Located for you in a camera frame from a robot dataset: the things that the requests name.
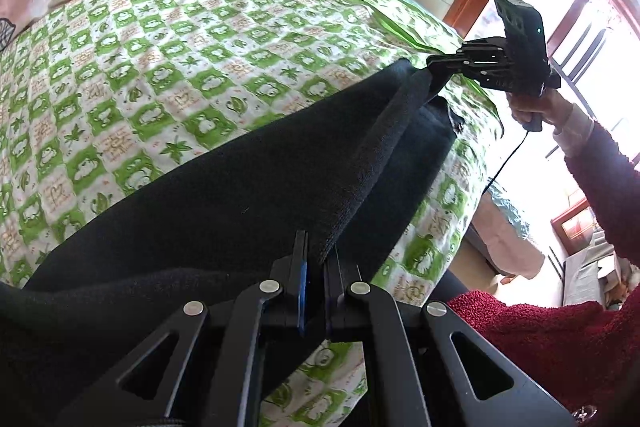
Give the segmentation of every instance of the black cloth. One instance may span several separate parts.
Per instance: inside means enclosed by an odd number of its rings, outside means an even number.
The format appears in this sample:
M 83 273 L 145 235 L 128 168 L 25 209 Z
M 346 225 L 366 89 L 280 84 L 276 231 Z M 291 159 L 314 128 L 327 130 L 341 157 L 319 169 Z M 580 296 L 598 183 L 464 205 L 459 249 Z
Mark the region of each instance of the black cloth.
M 450 270 L 447 270 L 429 295 L 429 300 L 447 303 L 468 291 L 469 288 L 460 282 L 460 279 L 453 275 Z
M 427 70 L 398 60 L 115 204 L 24 290 L 0 287 L 0 360 L 52 417 L 184 302 L 233 299 L 267 278 L 296 230 L 309 233 L 310 291 L 334 246 L 369 280 L 462 120 L 430 85 Z M 300 344 L 276 380 L 317 346 Z

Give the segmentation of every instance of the metal rivet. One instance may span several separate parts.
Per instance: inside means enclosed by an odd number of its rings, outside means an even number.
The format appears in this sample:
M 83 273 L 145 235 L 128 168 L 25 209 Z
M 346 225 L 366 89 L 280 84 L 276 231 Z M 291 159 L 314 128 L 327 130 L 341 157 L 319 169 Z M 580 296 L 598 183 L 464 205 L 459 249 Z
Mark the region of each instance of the metal rivet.
M 427 312 L 434 317 L 442 317 L 447 314 L 447 307 L 438 301 L 427 304 Z
M 351 291 L 356 295 L 366 295 L 371 291 L 371 286 L 366 282 L 358 281 L 351 285 Z
M 260 290 L 265 293 L 273 293 L 280 289 L 280 283 L 278 281 L 274 281 L 273 279 L 267 279 L 266 281 L 262 281 L 260 283 Z
M 574 411 L 573 417 L 575 419 L 576 425 L 582 425 L 583 423 L 588 422 L 591 418 L 596 416 L 598 409 L 594 405 L 585 405 L 580 407 L 577 411 Z
M 200 315 L 204 311 L 204 304 L 199 301 L 187 302 L 184 308 L 182 308 L 182 311 L 191 317 L 193 317 L 193 315 Z

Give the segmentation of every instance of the green and white quilt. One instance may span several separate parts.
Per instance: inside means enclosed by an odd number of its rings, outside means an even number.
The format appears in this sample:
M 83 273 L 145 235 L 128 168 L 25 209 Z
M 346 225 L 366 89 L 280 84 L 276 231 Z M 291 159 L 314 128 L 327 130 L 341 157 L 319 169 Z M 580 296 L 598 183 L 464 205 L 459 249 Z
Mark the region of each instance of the green and white quilt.
M 164 172 L 459 37 L 402 0 L 73 0 L 0 54 L 0 279 L 23 286 L 62 241 Z M 466 120 L 373 283 L 425 302 L 486 181 L 495 108 L 456 76 Z M 262 426 L 338 425 L 366 391 L 360 344 L 322 345 Z

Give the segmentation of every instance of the black cable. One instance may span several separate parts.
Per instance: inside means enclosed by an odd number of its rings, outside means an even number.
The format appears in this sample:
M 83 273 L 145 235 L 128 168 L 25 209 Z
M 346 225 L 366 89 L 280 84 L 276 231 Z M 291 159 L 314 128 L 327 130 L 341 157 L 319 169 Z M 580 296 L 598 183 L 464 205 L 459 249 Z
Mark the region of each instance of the black cable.
M 502 172 L 502 169 L 504 169 L 504 166 L 507 165 L 507 162 L 511 159 L 511 157 L 516 153 L 516 151 L 520 148 L 520 146 L 524 143 L 524 140 L 527 139 L 527 136 L 529 136 L 529 131 L 526 132 L 524 138 L 522 139 L 522 141 L 518 144 L 518 146 L 513 150 L 513 152 L 511 152 L 511 154 L 509 155 L 509 157 L 504 161 L 504 163 L 502 164 L 502 166 L 498 169 L 498 171 L 495 173 L 495 176 L 493 178 L 491 178 L 489 180 L 489 182 L 486 184 L 486 187 L 484 188 L 484 190 L 482 191 L 482 194 L 484 194 L 487 190 L 489 190 L 489 187 L 491 187 L 491 185 L 493 185 L 493 183 L 495 182 L 495 179 L 498 177 L 498 174 L 500 174 L 500 172 Z

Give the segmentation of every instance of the finger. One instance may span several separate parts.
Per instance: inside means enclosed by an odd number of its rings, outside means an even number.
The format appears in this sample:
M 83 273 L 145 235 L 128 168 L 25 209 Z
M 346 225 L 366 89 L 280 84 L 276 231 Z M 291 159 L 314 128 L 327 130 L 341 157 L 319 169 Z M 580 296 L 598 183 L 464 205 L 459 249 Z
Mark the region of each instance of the finger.
M 510 105 L 512 109 L 527 112 L 545 112 L 551 107 L 547 97 L 537 98 L 526 94 L 514 94 L 511 97 Z
M 513 120 L 518 123 L 529 123 L 531 121 L 532 113 L 511 109 L 511 116 L 513 117 Z

